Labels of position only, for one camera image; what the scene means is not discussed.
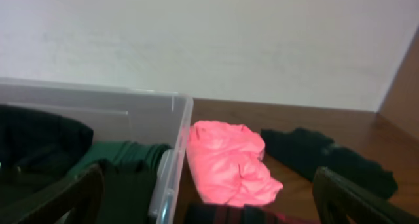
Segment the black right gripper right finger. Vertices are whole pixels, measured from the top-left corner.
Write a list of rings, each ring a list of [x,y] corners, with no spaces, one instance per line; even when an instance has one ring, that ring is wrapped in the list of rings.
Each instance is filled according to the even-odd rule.
[[[418,217],[338,175],[316,170],[312,194],[322,223],[418,224]]]

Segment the green cloth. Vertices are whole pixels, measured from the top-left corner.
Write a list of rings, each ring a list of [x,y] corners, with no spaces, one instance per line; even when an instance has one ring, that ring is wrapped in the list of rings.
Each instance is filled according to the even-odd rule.
[[[99,164],[109,175],[137,175],[145,181],[157,180],[163,154],[171,149],[167,144],[144,145],[134,141],[99,141],[67,172],[76,176],[93,164]]]

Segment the black taped garment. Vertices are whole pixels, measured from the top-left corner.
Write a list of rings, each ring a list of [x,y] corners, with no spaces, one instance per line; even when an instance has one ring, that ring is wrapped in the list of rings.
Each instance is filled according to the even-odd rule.
[[[144,162],[114,165],[101,160],[104,194],[97,224],[149,223],[149,205],[156,185],[156,171]]]

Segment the dark pants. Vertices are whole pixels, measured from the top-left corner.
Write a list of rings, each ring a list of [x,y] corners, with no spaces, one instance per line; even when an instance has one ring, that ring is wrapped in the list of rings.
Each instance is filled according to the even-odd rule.
[[[1,206],[62,179],[92,145],[87,125],[52,113],[1,106]]]

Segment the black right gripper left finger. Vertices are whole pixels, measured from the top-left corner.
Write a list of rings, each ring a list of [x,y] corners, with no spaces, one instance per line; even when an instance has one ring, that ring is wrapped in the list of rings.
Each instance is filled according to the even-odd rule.
[[[94,223],[103,196],[103,175],[92,164],[76,175],[52,177],[1,169],[2,223]]]

